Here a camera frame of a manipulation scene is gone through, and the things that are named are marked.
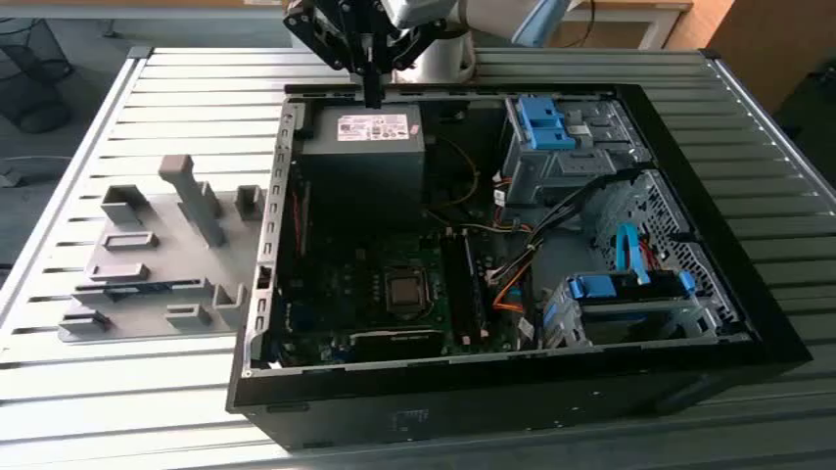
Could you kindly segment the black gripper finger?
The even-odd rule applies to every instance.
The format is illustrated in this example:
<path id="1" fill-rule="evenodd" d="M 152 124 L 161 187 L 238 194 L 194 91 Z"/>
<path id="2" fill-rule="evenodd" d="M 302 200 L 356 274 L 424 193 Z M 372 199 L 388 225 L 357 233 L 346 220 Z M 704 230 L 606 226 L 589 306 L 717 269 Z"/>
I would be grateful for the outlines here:
<path id="1" fill-rule="evenodd" d="M 372 107 L 372 71 L 360 45 L 360 33 L 344 33 L 332 25 L 313 1 L 289 1 L 284 25 L 292 36 L 334 70 L 349 72 L 361 87 L 362 102 Z"/>
<path id="2" fill-rule="evenodd" d="M 389 20 L 374 20 L 372 32 L 372 107 L 380 108 L 385 97 L 384 76 L 405 70 L 446 29 L 442 19 L 410 28 L 392 40 L 397 29 Z"/>

